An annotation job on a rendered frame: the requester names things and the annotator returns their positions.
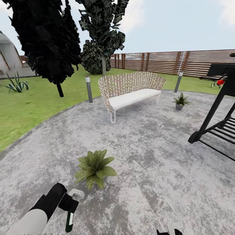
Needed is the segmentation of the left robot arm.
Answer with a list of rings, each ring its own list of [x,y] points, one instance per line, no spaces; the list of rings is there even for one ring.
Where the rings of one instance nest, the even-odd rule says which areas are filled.
[[[83,199],[84,192],[77,189],[72,189],[69,194],[66,192],[63,184],[55,184],[49,193],[46,196],[43,194],[31,210],[4,235],[41,235],[57,206],[74,214],[79,202],[73,199]]]

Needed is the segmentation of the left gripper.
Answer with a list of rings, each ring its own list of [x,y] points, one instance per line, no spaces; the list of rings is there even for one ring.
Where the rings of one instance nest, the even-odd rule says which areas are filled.
[[[60,207],[60,209],[62,209],[63,211],[68,211],[68,212],[74,214],[74,212],[75,212],[75,210],[76,210],[78,204],[79,204],[78,201],[73,200],[73,199],[69,196],[67,203],[66,203],[64,206]]]

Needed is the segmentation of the insectifuge atomizer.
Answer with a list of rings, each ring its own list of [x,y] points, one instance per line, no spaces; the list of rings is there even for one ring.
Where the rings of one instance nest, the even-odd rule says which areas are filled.
[[[66,232],[72,231],[74,215],[75,214],[68,212],[67,221],[66,221],[66,229],[65,229]]]

